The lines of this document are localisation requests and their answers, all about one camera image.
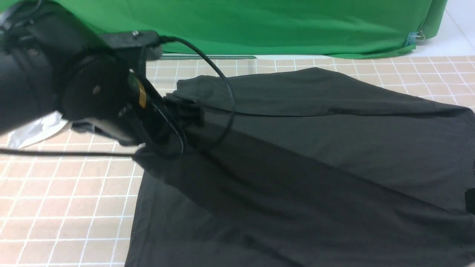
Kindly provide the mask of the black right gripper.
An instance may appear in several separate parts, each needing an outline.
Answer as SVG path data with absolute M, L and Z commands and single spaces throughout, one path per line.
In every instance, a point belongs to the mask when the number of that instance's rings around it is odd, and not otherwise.
M 475 215 L 475 189 L 467 189 L 465 191 L 465 210 Z

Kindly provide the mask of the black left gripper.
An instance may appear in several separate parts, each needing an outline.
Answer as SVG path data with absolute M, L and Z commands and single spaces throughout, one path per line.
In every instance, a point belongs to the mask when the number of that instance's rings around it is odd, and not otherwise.
M 182 156 L 186 151 L 184 133 L 152 84 L 131 72 L 126 96 L 128 102 L 115 117 L 74 121 L 72 129 L 113 139 L 122 146 L 143 144 L 159 156 Z

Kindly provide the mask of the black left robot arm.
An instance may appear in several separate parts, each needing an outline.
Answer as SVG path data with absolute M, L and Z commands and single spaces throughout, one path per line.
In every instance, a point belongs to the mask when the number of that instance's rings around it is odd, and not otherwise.
M 86 122 L 124 145 L 172 158 L 178 134 L 143 75 L 54 1 L 20 1 L 1 14 L 1 134 L 54 112 Z

